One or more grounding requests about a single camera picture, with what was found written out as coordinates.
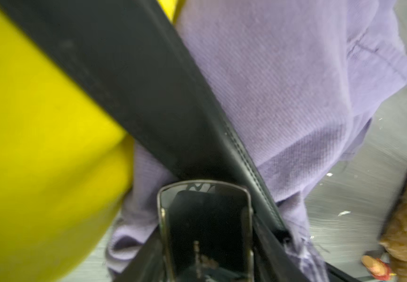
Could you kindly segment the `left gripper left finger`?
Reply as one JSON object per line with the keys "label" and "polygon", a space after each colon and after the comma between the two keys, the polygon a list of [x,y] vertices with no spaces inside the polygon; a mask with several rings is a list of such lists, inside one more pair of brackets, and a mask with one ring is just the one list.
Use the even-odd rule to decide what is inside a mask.
{"label": "left gripper left finger", "polygon": [[163,246],[159,229],[155,229],[128,267],[115,282],[164,282]]}

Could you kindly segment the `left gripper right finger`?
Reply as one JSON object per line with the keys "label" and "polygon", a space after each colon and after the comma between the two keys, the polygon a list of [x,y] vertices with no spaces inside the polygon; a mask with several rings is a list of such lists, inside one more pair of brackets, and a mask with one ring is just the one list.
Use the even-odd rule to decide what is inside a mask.
{"label": "left gripper right finger", "polygon": [[308,282],[287,256],[282,244],[257,216],[253,217],[254,280],[256,282]]}

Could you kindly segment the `yellow trousers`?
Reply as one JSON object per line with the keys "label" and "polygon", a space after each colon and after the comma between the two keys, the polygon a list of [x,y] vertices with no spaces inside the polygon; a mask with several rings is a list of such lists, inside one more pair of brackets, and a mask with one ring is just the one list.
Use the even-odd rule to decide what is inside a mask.
{"label": "yellow trousers", "polygon": [[115,227],[120,274],[172,176],[0,11],[0,282],[56,282]]}

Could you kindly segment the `purple trousers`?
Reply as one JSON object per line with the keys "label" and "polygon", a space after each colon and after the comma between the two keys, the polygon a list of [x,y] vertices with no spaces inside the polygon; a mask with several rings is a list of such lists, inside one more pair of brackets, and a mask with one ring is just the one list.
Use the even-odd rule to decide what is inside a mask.
{"label": "purple trousers", "polygon": [[285,251],[328,281],[304,200],[407,86],[394,1],[161,1],[278,205]]}

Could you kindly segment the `black belt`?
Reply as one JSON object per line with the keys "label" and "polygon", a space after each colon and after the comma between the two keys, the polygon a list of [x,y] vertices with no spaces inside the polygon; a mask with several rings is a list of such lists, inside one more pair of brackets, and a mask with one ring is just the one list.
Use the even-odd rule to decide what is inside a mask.
{"label": "black belt", "polygon": [[157,198],[165,282],[255,282],[254,215],[282,247],[288,229],[160,5],[0,1],[0,9],[178,178]]}

